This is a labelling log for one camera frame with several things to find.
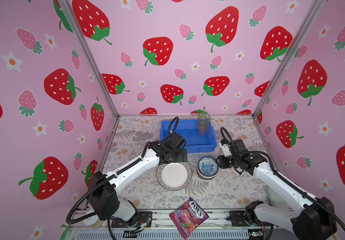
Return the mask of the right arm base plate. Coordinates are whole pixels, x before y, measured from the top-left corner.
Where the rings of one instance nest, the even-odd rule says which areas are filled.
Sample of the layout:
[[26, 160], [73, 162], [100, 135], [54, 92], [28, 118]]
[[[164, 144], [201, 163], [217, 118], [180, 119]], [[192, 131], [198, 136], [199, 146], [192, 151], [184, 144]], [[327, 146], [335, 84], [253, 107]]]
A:
[[233, 227], [264, 227], [265, 225], [260, 222], [253, 222], [245, 215], [245, 210], [230, 211], [229, 216], [226, 218], [231, 222]]

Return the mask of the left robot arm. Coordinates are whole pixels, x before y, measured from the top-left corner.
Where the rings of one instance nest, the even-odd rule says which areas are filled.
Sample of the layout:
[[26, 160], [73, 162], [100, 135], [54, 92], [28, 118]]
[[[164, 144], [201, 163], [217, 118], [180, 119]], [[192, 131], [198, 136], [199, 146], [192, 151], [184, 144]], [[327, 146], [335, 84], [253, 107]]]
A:
[[[139, 221], [139, 211], [129, 201], [118, 198], [120, 192], [133, 180], [151, 168], [162, 164], [187, 162], [187, 150], [173, 147], [161, 141], [147, 142], [143, 152], [125, 165], [114, 171], [103, 174], [96, 172], [91, 179], [88, 191], [71, 208], [66, 217], [66, 223], [73, 225], [92, 216], [99, 220], [110, 218], [121, 219], [132, 227]], [[73, 219], [73, 215], [87, 200], [93, 212], [83, 217]]]

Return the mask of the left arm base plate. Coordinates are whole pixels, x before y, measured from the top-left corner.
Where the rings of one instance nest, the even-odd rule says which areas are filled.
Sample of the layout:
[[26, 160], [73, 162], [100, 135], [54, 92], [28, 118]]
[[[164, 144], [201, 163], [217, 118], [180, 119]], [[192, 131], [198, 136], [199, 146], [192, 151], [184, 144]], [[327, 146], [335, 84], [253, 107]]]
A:
[[111, 219], [112, 228], [138, 228], [143, 224], [146, 224], [145, 227], [149, 228], [152, 223], [153, 212], [150, 211], [140, 211], [136, 212], [133, 217], [128, 221], [124, 221], [120, 218]]

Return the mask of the yellow transparent cup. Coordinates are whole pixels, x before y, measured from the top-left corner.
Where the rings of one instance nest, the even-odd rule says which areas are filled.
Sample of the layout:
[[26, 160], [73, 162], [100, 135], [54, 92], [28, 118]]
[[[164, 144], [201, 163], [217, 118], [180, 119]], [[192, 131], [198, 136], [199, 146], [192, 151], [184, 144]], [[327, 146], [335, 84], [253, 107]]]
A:
[[197, 132], [199, 135], [204, 136], [209, 128], [210, 121], [197, 121]]

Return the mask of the pink transparent cup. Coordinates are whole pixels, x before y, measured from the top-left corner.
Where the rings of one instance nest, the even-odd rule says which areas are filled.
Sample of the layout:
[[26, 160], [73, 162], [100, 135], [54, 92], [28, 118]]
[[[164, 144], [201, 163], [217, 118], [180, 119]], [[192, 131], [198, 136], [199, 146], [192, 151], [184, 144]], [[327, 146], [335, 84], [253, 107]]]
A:
[[207, 131], [208, 131], [209, 126], [202, 126], [198, 125], [197, 126], [197, 132], [200, 136], [205, 136]]

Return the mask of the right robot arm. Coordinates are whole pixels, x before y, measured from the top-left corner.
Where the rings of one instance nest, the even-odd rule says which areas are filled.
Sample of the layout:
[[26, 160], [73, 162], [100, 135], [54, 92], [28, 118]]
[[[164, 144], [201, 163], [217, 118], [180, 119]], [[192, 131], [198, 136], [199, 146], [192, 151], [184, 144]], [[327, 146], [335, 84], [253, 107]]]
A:
[[291, 211], [285, 211], [264, 203], [252, 204], [256, 221], [283, 228], [299, 240], [327, 240], [336, 233], [337, 226], [345, 232], [345, 223], [334, 213], [333, 203], [327, 198], [315, 197], [280, 174], [268, 154], [237, 150], [218, 156], [216, 163], [221, 169], [240, 168], [258, 178], [291, 208]]

